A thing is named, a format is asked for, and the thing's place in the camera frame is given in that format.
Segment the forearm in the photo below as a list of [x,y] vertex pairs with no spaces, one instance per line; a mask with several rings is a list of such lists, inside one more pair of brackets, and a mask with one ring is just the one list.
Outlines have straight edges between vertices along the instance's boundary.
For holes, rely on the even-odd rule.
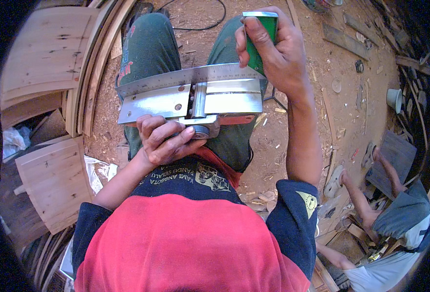
[[356,268],[356,266],[346,258],[345,255],[339,253],[336,250],[326,247],[325,245],[318,244],[316,242],[315,248],[319,253],[329,260],[332,265],[341,270],[350,270]]
[[322,156],[314,95],[308,80],[288,94],[288,132],[288,178],[318,186]]
[[115,210],[119,207],[137,184],[152,170],[154,166],[142,159],[143,151],[129,162],[129,164],[118,174],[116,174],[95,196],[93,203],[108,210]]

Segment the steel ruler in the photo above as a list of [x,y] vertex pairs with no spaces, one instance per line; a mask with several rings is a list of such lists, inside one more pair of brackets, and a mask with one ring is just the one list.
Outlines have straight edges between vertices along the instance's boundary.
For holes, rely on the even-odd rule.
[[265,79],[265,76],[250,67],[239,68],[239,63],[216,64],[150,76],[121,85],[116,88],[116,91],[125,99],[128,96],[157,89],[235,79]]

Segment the finger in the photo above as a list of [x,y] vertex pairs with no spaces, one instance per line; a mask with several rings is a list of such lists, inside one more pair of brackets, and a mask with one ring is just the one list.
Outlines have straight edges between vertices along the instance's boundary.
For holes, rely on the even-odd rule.
[[136,120],[136,124],[137,124],[137,129],[139,129],[139,132],[142,132],[142,123],[144,120],[151,118],[152,115],[151,114],[144,114],[141,115],[140,117],[137,118]]
[[246,50],[246,36],[244,34],[244,27],[241,26],[235,32],[236,38],[236,53],[239,57],[239,67],[244,68],[249,62],[250,56]]
[[184,144],[183,146],[179,147],[176,150],[176,153],[174,154],[174,160],[178,160],[188,155],[194,154],[205,143],[207,143],[207,140],[201,139],[201,140],[194,140],[194,141],[191,141],[190,143]]
[[275,60],[280,54],[275,48],[269,33],[257,17],[244,18],[245,30],[259,52],[262,61]]
[[166,120],[161,115],[157,115],[142,122],[142,131],[140,131],[142,140],[147,140],[152,132],[161,125],[165,125]]
[[194,127],[188,127],[176,137],[166,140],[161,144],[156,150],[154,150],[148,156],[150,161],[161,161],[164,157],[168,157],[169,155],[173,155],[176,150],[182,145],[189,142],[195,134]]
[[165,125],[159,126],[151,133],[147,139],[146,147],[151,150],[157,149],[166,138],[171,137],[174,133],[179,133],[185,129],[185,125],[177,121],[169,121]]

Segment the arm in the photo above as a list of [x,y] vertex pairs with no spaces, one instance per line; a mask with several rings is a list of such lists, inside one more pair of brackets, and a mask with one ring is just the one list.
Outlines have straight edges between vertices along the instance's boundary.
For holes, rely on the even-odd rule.
[[350,270],[356,268],[356,266],[346,258],[344,254],[339,253],[336,250],[326,247],[320,243],[315,243],[316,250],[323,254],[335,267],[341,270]]
[[273,44],[257,18],[246,17],[242,20],[245,26],[236,31],[236,51],[240,67],[247,66],[249,61],[245,29],[262,57],[267,79],[288,97],[288,178],[318,186],[322,157],[314,94],[305,69],[302,35],[279,8],[268,7],[259,11],[278,14],[278,43]]
[[[143,147],[130,163],[98,192],[93,200],[95,205],[115,210],[157,166],[193,154],[206,142],[190,142],[195,133],[193,127],[185,129],[185,125],[175,121],[167,122],[162,116],[143,115],[137,119],[137,128]],[[165,140],[174,133],[179,134]]]

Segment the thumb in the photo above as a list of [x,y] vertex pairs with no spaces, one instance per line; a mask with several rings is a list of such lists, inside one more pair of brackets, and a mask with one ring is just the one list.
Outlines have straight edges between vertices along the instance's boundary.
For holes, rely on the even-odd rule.
[[269,33],[257,17],[246,17],[244,19],[244,25],[247,35],[252,40],[252,43],[263,60],[270,59],[273,55],[278,54]]

